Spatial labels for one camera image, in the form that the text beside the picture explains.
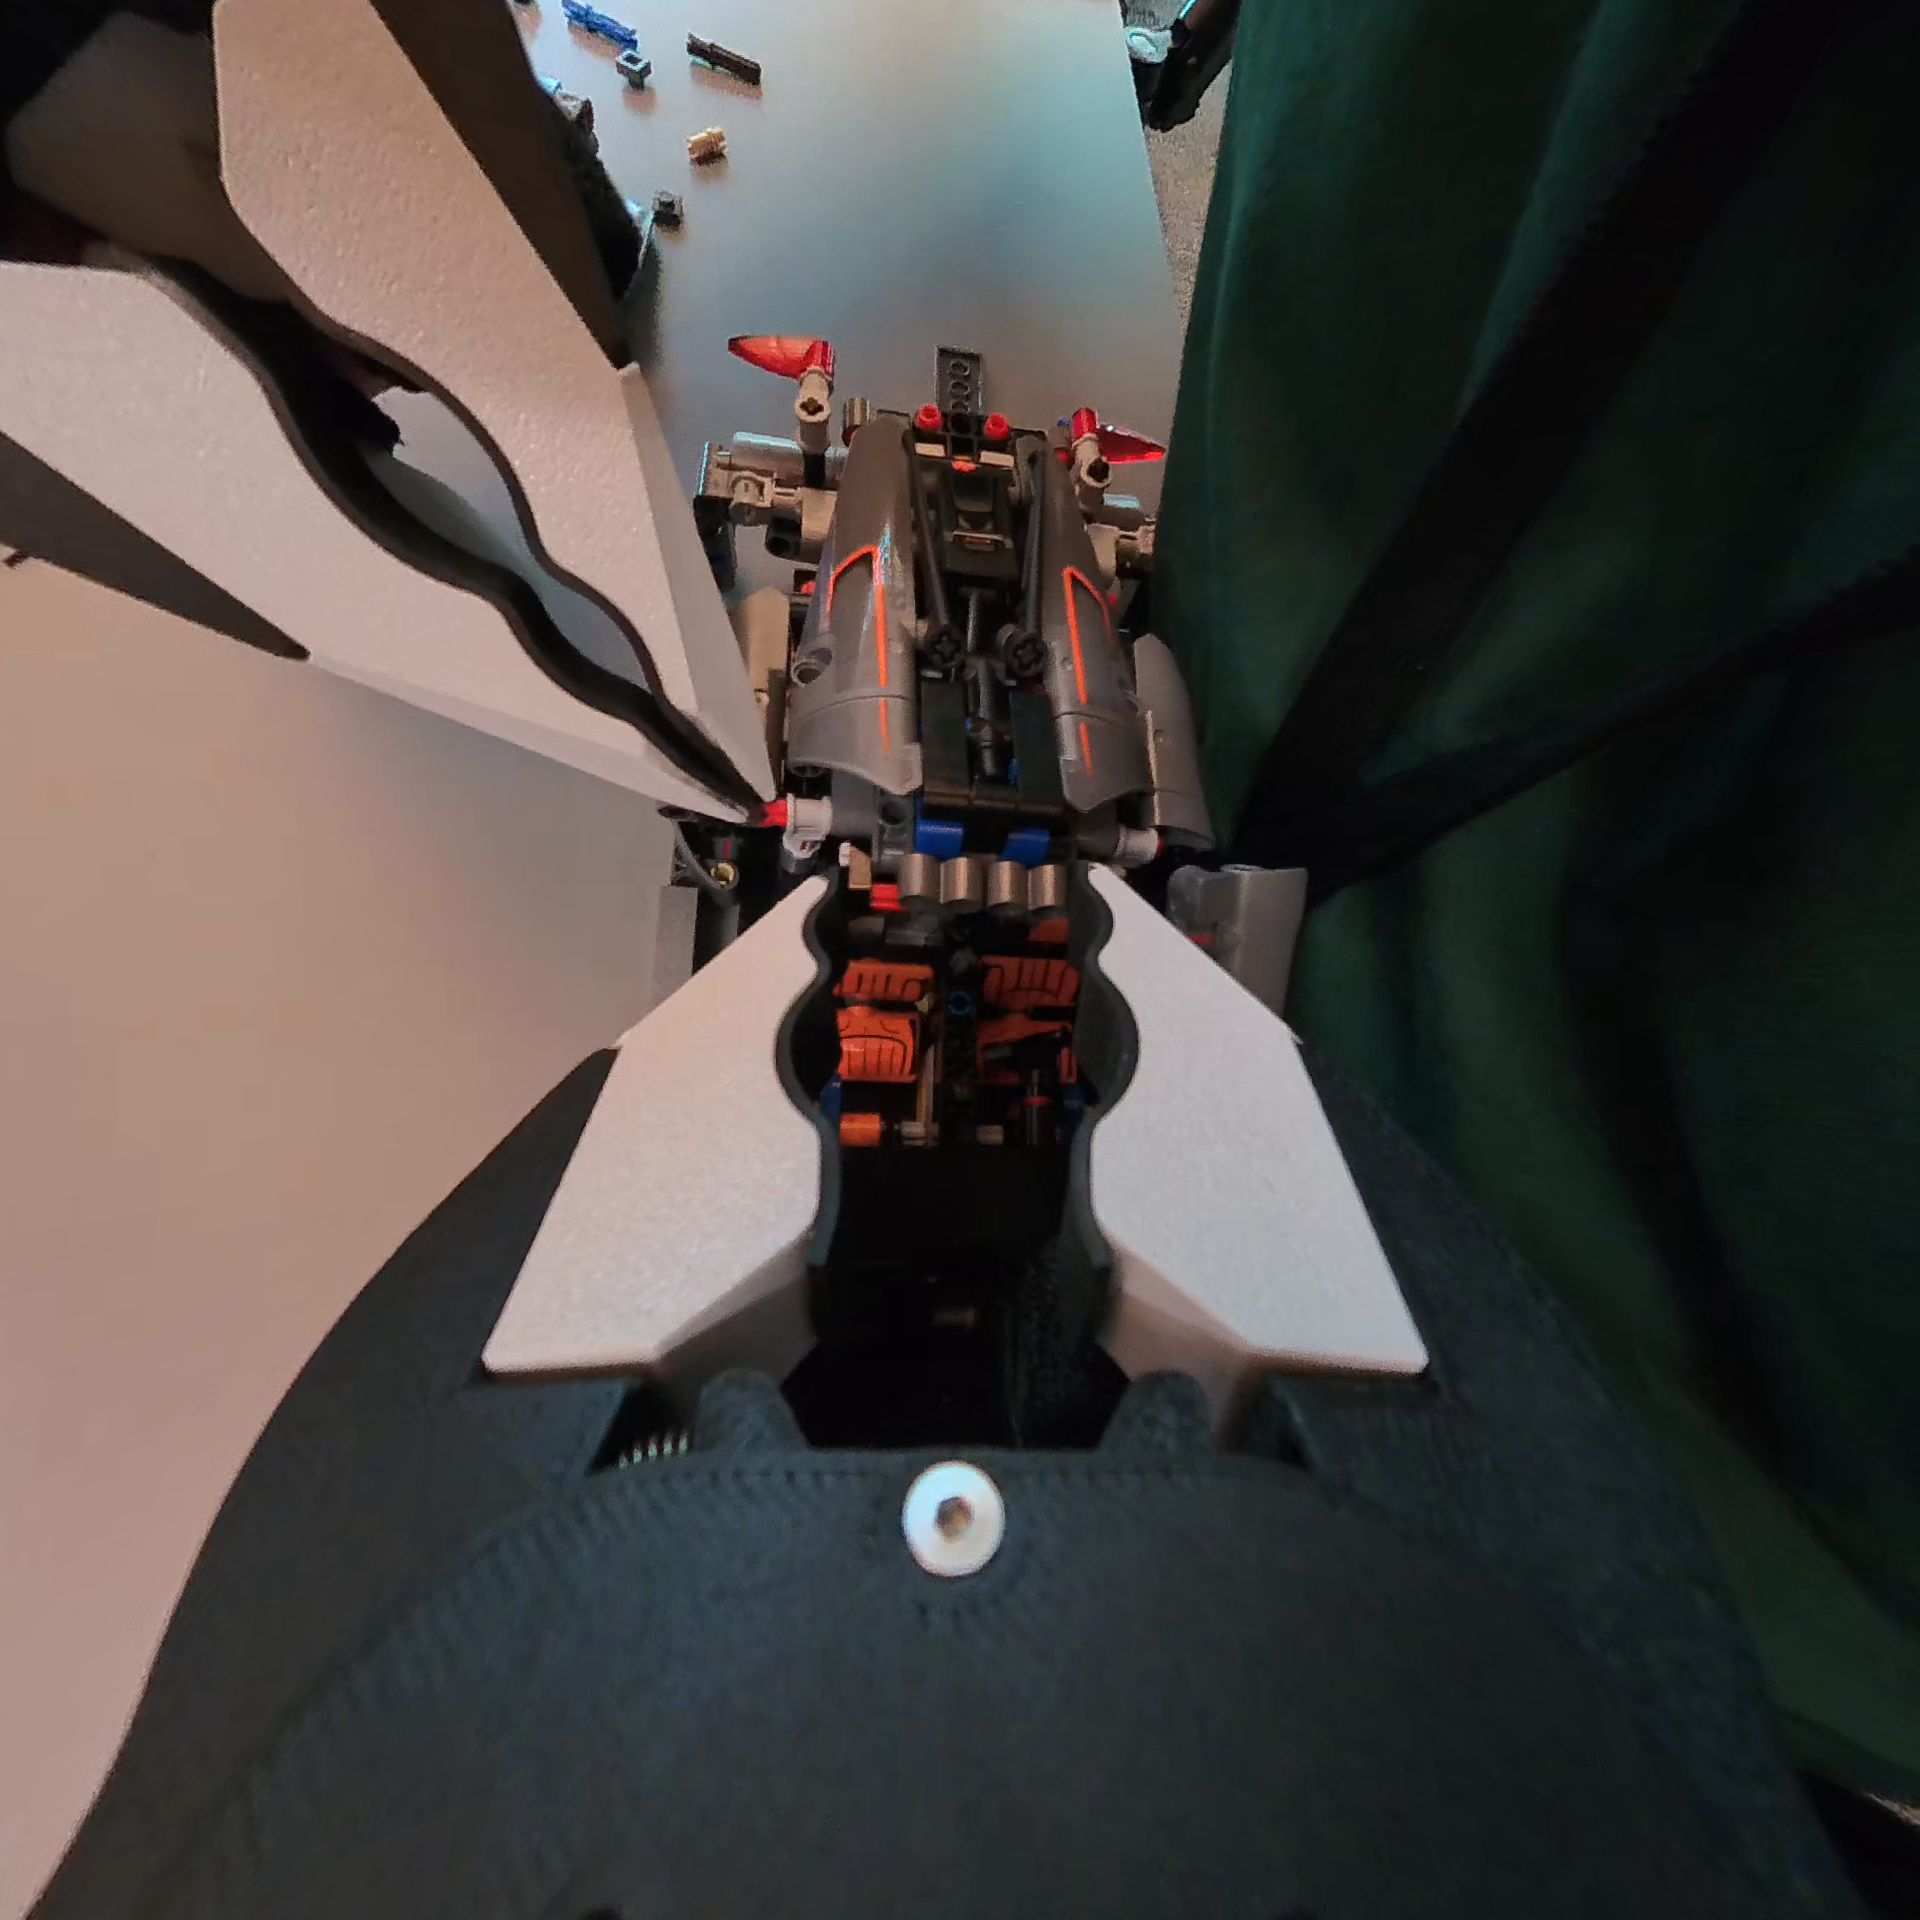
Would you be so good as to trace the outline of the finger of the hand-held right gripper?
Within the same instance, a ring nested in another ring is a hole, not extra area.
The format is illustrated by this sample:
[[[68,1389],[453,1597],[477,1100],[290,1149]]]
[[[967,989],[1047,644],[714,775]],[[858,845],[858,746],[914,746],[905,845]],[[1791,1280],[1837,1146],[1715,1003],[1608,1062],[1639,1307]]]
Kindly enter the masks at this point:
[[[2,321],[4,436],[314,666],[670,807],[755,810],[662,698],[580,651],[513,565],[442,532],[457,495],[327,424],[254,327],[188,283],[4,262]]]
[[[775,793],[722,592],[516,26],[477,7],[211,8],[226,198],[302,307],[487,446],[543,573]]]

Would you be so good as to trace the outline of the scattered loose lego pieces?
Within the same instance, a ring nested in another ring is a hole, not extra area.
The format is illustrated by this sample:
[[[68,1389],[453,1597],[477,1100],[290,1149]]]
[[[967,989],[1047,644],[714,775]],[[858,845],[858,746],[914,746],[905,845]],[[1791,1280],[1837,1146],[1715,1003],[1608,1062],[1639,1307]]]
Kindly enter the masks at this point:
[[[708,5],[516,5],[538,82],[583,128],[626,213],[688,223],[757,157],[765,67]]]

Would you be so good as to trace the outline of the grey black lego car chassis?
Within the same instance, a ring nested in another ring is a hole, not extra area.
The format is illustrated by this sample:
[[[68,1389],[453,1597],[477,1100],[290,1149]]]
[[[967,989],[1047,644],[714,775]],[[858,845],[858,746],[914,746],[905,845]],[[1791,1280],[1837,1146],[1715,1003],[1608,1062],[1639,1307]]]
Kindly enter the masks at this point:
[[[1084,849],[1037,866],[984,851],[941,859],[891,848],[876,857],[869,804],[857,807],[854,836],[831,832],[831,798],[851,793],[829,784],[821,797],[804,797],[783,767],[783,720],[788,651],[846,458],[843,430],[924,402],[977,398],[1001,411],[992,408],[984,360],[970,348],[939,348],[933,396],[920,408],[878,410],[851,396],[840,414],[831,408],[836,364],[826,336],[746,332],[733,335],[728,350],[792,390],[790,433],[741,432],[705,446],[694,518],[721,586],[738,583],[738,535],[746,528],[792,571],[786,587],[749,592],[731,616],[777,776],[755,821],[780,836],[777,888],[834,862],[848,914],[848,952],[833,964],[834,1056],[820,1112],[846,1152],[878,1165],[917,1153],[948,1170],[1010,1149],[1058,1172],[1095,1100],[1072,1042],[1084,980],[1070,958],[1072,879],[1095,866],[1119,879],[1162,876],[1168,918],[1272,1013],[1284,1009],[1302,879],[1175,848],[1125,866]]]

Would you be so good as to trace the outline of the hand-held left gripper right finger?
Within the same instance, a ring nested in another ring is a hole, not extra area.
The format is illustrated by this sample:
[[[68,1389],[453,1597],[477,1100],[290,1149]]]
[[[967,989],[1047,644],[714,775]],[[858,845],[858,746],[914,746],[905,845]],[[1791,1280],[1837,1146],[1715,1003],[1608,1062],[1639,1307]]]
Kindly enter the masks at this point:
[[[1121,879],[1098,975],[1135,1020],[1127,1086],[1091,1135],[1114,1258],[1102,1346],[1129,1375],[1419,1375],[1424,1341],[1293,1030]]]

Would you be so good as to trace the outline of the orange-lined grey lego section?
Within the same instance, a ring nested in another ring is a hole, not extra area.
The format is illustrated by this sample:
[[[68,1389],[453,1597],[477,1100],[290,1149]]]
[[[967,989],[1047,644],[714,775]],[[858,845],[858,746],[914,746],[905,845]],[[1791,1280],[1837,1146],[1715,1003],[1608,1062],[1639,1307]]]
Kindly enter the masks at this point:
[[[1158,523],[1114,490],[1164,444],[971,398],[848,423],[843,455],[783,720],[804,797],[851,793],[831,832],[869,804],[876,857],[1213,849],[1190,691],[1138,622]]]

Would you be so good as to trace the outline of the person's green shirt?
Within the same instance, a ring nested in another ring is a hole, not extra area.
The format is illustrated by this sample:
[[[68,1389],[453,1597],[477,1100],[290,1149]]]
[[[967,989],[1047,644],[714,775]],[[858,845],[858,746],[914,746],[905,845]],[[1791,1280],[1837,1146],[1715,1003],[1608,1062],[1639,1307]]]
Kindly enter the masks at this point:
[[[1249,5],[1153,610],[1294,1007],[1916,1803],[1916,5]]]

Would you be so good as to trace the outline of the black chair base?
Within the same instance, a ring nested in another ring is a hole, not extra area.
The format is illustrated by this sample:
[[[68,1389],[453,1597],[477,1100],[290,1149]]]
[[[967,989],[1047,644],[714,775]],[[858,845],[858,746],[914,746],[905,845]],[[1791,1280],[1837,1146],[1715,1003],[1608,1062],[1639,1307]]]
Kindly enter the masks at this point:
[[[1239,3],[1121,5],[1146,130],[1186,125],[1236,50]]]

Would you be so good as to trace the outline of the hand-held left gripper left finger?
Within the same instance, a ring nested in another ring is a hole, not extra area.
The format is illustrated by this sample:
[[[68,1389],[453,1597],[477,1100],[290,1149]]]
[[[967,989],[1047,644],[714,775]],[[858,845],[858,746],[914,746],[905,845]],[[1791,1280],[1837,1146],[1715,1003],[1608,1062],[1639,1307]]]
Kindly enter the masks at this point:
[[[804,1249],[821,1139],[777,1070],[813,990],[805,879],[637,1022],[484,1347],[499,1375],[724,1370],[783,1379],[805,1353]]]

